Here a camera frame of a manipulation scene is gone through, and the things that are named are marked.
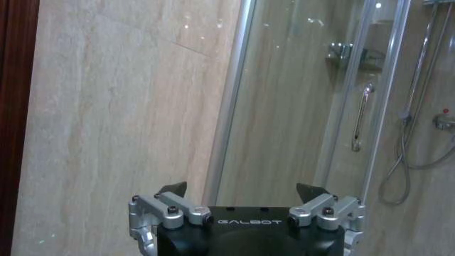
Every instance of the wooden door frame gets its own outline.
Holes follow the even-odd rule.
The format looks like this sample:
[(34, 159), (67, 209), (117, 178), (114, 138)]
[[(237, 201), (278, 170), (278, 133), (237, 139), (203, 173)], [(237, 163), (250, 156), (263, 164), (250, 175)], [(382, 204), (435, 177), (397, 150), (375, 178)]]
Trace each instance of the wooden door frame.
[(23, 161), (39, 0), (0, 0), (0, 255), (10, 255)]

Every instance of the shower hose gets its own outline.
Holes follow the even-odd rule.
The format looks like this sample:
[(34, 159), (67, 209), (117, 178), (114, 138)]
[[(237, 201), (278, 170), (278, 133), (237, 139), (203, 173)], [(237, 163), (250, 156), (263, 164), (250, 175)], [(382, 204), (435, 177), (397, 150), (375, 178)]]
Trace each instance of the shower hose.
[[(454, 154), (455, 154), (455, 146), (449, 150), (449, 152), (435, 161), (433, 161), (429, 164), (425, 165), (418, 165), (418, 164), (413, 164), (410, 162), (409, 156), (407, 156), (407, 150), (409, 150), (409, 143), (411, 141), (411, 137), (413, 137), (413, 133), (415, 130), (415, 126), (417, 126), (417, 121), (419, 118), (419, 114), (421, 114), (421, 110), (422, 110), (422, 103), (425, 100), (425, 95), (427, 92), (427, 85), (430, 82), (430, 78), (431, 78), (431, 73), (433, 73), (433, 69), (435, 67), (435, 63), (437, 63), (437, 59), (438, 59), (438, 53), (439, 53), (439, 48), (441, 48), (441, 44), (442, 44), (442, 40), (443, 40), (443, 35), (445, 35), (445, 31), (447, 28), (447, 23), (449, 23), (449, 19), (450, 19), (450, 13), (453, 10), (453, 4), (450, 4), (450, 8), (449, 8), (449, 13), (447, 13), (447, 17), (446, 17), (446, 21), (445, 21), (445, 25), (443, 25), (443, 29), (442, 29), (442, 33), (439, 35), (439, 40), (438, 40), (438, 45), (437, 45), (437, 49), (435, 49), (435, 54), (431, 60), (431, 64), (430, 64), (430, 68), (429, 68), (429, 72), (427, 72), (427, 77), (426, 77), (426, 81), (425, 81), (425, 85), (423, 85), (423, 89), (422, 89), (422, 94), (419, 97), (419, 101), (418, 101), (418, 107), (417, 107), (417, 111), (415, 111), (415, 116), (414, 118), (411, 117), (411, 114), (407, 113), (407, 117), (403, 118), (402, 121), (402, 126), (401, 126), (401, 132), (399, 132), (399, 139), (398, 139), (398, 143), (397, 143), (397, 161), (391, 167), (391, 169), (389, 170), (389, 173), (386, 175), (386, 178), (382, 181), (381, 187), (379, 187), (379, 198), (381, 201), (391, 206), (397, 206), (405, 203), (409, 195), (410, 195), (410, 190), (411, 190), (411, 177), (410, 177), (410, 171), (411, 170), (427, 170), (427, 169), (433, 169), (437, 166), (439, 166)], [(422, 53), (423, 55), (426, 54), (426, 49), (423, 49), (422, 47)], [(421, 70), (418, 70), (421, 67), (417, 68), (415, 73), (417, 75), (417, 80), (419, 80), (421, 77)], [(385, 192), (386, 192), (386, 184), (389, 183), (389, 181), (391, 180), (391, 177), (395, 173), (395, 171), (398, 170), (398, 167), (403, 166), (403, 170), (405, 170), (405, 192), (402, 194), (402, 196), (395, 199), (395, 200), (389, 200), (386, 199), (385, 196)]]

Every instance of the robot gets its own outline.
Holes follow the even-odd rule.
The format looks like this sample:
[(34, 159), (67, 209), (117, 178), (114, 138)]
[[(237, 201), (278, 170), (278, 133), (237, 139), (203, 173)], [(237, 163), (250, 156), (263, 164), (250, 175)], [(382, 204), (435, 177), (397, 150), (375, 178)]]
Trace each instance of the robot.
[(129, 203), (130, 236), (145, 256), (355, 256), (365, 205), (298, 184), (294, 207), (219, 207), (185, 199), (187, 183)]

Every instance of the screw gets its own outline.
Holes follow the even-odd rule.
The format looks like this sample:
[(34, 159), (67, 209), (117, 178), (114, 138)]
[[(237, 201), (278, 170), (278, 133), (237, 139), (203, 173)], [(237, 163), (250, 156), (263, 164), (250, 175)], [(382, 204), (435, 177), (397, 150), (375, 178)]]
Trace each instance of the screw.
[(170, 206), (169, 207), (169, 214), (178, 214), (179, 213), (179, 208), (177, 208), (175, 206)]
[(326, 208), (322, 210), (322, 214), (323, 214), (325, 216), (334, 216), (334, 214), (335, 214), (334, 208), (333, 208), (333, 207), (326, 207)]
[(299, 213), (299, 214), (306, 214), (307, 211), (302, 208), (297, 208), (295, 211)]

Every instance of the shower door handle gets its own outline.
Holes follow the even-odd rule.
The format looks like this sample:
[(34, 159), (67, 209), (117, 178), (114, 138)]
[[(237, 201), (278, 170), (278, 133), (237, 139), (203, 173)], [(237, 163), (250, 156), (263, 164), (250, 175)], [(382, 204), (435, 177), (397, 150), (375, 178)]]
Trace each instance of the shower door handle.
[(367, 109), (367, 104), (370, 101), (371, 94), (375, 92), (375, 87), (373, 83), (367, 83), (363, 93), (362, 93), (362, 100), (361, 100), (361, 106), (359, 106), (359, 115), (357, 117), (357, 124), (354, 129), (354, 135), (353, 135), (353, 145), (351, 149), (354, 152), (361, 151), (361, 133), (362, 133), (362, 126), (363, 126), (363, 117), (365, 117), (365, 111)]

